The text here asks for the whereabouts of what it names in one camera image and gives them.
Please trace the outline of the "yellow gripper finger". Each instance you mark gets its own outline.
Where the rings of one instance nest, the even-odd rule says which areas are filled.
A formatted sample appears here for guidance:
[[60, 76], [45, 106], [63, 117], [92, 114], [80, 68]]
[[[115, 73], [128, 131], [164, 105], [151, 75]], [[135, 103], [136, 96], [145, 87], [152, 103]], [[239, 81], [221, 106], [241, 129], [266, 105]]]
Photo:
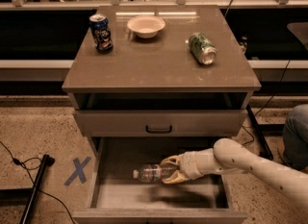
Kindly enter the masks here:
[[170, 157], [163, 159], [161, 161], [161, 165], [172, 164], [172, 165], [175, 165], [175, 166], [179, 166], [180, 160], [181, 160], [180, 155], [173, 155], [173, 156], [170, 156]]
[[186, 182], [188, 180], [189, 178], [187, 176], [185, 176], [179, 170], [176, 170], [169, 177], [164, 178], [162, 182], [167, 185], [174, 185]]

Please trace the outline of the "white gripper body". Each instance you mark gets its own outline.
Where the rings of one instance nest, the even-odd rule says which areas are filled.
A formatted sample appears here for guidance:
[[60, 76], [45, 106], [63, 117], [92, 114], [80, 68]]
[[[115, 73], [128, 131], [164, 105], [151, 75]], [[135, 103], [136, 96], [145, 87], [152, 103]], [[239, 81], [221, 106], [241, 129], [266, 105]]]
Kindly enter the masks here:
[[180, 172], [187, 180], [196, 180], [202, 176], [200, 173], [195, 152], [186, 152], [180, 156]]

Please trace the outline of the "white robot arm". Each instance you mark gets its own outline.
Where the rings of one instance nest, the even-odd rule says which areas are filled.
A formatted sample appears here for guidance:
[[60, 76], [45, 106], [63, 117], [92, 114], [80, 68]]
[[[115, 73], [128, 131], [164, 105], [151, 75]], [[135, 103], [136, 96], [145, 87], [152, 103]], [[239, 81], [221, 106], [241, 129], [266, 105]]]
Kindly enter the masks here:
[[213, 148], [170, 156], [161, 165], [177, 169], [164, 178], [165, 184], [179, 184], [208, 174], [225, 174], [240, 169], [273, 187], [308, 211], [308, 175], [288, 166], [261, 158], [231, 138], [217, 140]]

